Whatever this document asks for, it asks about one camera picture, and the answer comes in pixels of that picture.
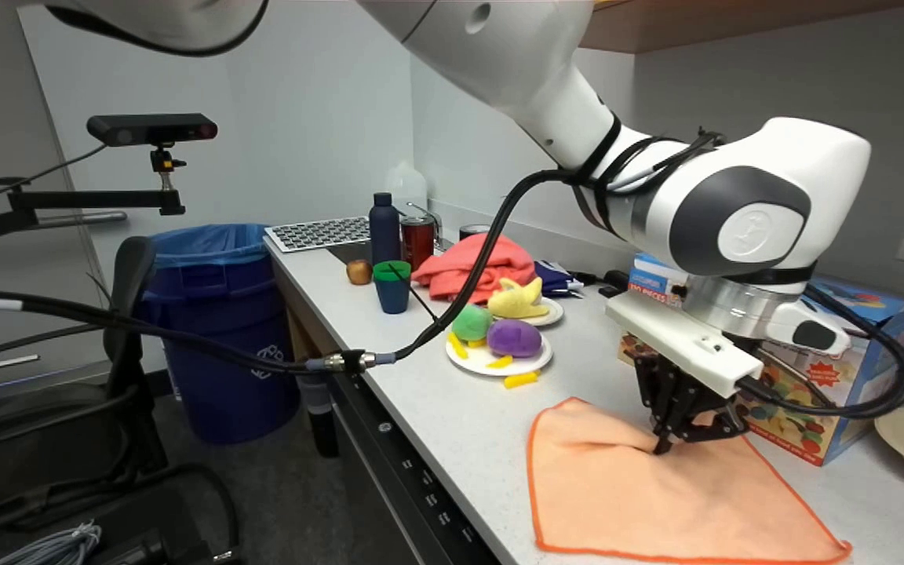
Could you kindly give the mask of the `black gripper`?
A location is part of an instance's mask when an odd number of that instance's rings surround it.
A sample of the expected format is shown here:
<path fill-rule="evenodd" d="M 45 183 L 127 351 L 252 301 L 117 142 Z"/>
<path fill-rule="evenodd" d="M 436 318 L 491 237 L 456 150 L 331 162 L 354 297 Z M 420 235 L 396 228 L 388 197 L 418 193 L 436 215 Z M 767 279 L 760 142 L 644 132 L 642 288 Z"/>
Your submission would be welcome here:
<path fill-rule="evenodd" d="M 652 455 L 665 455 L 672 438 L 733 438 L 749 429 L 733 399 L 716 395 L 663 356 L 639 356 L 636 369 L 642 401 L 652 413 Z"/>

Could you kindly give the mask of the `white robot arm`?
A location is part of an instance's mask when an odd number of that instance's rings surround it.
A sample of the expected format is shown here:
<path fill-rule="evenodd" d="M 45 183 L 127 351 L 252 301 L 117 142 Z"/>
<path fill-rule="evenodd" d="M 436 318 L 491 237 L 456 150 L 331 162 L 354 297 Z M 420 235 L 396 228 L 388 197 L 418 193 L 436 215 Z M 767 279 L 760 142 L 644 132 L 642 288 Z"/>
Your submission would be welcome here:
<path fill-rule="evenodd" d="M 691 276 L 677 306 L 636 293 L 614 301 L 652 347 L 639 380 L 661 450 L 745 429 L 733 399 L 763 373 L 752 339 L 822 356 L 850 346 L 801 293 L 863 184 L 867 138 L 797 115 L 737 142 L 644 136 L 575 65 L 592 0 L 359 4 L 433 71 L 516 120 L 595 227 Z"/>

